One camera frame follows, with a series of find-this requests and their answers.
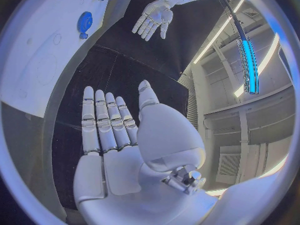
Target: white robotic hand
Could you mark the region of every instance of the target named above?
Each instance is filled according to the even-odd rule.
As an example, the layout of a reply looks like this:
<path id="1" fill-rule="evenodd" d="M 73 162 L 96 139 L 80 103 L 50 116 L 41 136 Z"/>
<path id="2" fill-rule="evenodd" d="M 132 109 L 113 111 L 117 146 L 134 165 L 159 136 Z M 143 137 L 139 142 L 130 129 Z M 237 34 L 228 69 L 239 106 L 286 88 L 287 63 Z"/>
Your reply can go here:
<path id="1" fill-rule="evenodd" d="M 180 112 L 159 103 L 146 80 L 138 92 L 139 129 L 121 97 L 98 90 L 94 99 L 91 87 L 84 90 L 85 155 L 73 189 L 89 225 L 167 224 L 174 219 L 181 224 L 180 219 L 200 219 L 217 200 L 201 190 L 205 178 L 196 170 L 205 161 L 205 149 L 199 133 Z"/>
<path id="2" fill-rule="evenodd" d="M 170 9 L 175 5 L 192 1 L 196 0 L 156 0 L 149 3 L 134 25 L 132 32 L 135 34 L 138 31 L 141 38 L 148 41 L 161 25 L 160 36 L 165 39 L 168 26 L 173 18 L 173 12 Z"/>
<path id="3" fill-rule="evenodd" d="M 156 0 L 146 6 L 141 17 L 134 25 L 132 32 L 141 35 L 142 39 L 149 41 L 156 29 L 160 27 L 160 36 L 166 38 L 168 26 L 173 18 L 173 12 L 163 0 Z"/>

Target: black floor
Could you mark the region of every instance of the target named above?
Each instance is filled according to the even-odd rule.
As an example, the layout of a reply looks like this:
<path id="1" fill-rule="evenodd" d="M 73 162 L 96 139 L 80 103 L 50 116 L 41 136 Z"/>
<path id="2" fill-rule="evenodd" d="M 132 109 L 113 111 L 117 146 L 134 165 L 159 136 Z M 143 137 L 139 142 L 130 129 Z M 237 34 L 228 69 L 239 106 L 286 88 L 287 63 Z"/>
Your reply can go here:
<path id="1" fill-rule="evenodd" d="M 188 90 L 153 68 L 113 50 L 95 45 L 78 66 L 60 104 L 52 141 L 52 164 L 55 187 L 63 207 L 76 209 L 73 179 L 83 155 L 81 112 L 83 91 L 91 86 L 122 96 L 139 125 L 138 86 L 148 80 L 159 101 L 187 114 Z"/>

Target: blue gear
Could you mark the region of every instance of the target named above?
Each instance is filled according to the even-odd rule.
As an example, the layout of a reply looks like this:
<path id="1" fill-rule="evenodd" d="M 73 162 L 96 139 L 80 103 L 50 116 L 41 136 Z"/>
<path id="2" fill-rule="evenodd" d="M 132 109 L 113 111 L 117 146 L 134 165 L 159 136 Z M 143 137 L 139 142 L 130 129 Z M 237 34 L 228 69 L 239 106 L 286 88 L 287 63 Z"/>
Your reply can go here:
<path id="1" fill-rule="evenodd" d="M 92 13 L 89 11 L 85 11 L 83 14 L 81 14 L 80 18 L 77 22 L 77 30 L 80 32 L 80 39 L 87 39 L 88 35 L 86 34 L 86 31 L 92 26 L 93 24 L 93 17 Z"/>

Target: light strip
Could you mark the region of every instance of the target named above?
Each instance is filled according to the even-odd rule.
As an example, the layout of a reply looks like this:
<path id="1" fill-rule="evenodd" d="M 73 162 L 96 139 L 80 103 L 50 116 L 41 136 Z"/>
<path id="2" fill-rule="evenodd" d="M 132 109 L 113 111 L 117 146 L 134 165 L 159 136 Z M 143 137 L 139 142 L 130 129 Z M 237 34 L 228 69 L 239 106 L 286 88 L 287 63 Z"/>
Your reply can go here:
<path id="1" fill-rule="evenodd" d="M 240 0 L 238 5 L 236 6 L 236 8 L 233 10 L 235 13 L 239 10 L 239 8 L 241 7 L 241 5 L 243 4 L 245 0 Z M 194 64 L 196 64 L 201 58 L 202 56 L 207 52 L 207 50 L 212 46 L 212 44 L 215 42 L 215 40 L 218 38 L 218 36 L 221 34 L 221 32 L 223 32 L 223 30 L 225 29 L 225 27 L 229 24 L 230 20 L 232 19 L 232 17 L 229 17 L 225 23 L 223 24 L 223 26 L 220 28 L 220 30 L 216 33 L 216 35 L 214 35 L 214 37 L 212 38 L 212 40 L 209 42 L 209 44 L 204 48 L 204 50 L 200 53 L 200 55 L 196 58 L 196 60 L 193 62 Z"/>
<path id="2" fill-rule="evenodd" d="M 278 163 L 275 167 L 273 167 L 270 171 L 267 171 L 265 174 L 259 176 L 259 178 L 264 178 L 277 173 L 285 165 L 287 158 L 288 156 L 282 159 L 282 161 Z M 226 190 L 227 188 L 220 189 L 220 190 L 206 191 L 206 194 L 210 196 L 221 196 Z"/>
<path id="3" fill-rule="evenodd" d="M 259 67 L 257 69 L 258 75 L 260 75 L 263 72 L 263 70 L 266 68 L 266 66 L 270 62 L 273 54 L 275 53 L 275 50 L 277 48 L 278 43 L 279 43 L 279 35 L 276 33 L 269 51 L 267 52 L 266 56 L 261 61 L 260 65 L 259 65 Z M 236 90 L 236 92 L 234 93 L 234 95 L 238 98 L 243 93 L 244 93 L 244 85 L 240 86 L 240 88 L 238 90 Z"/>

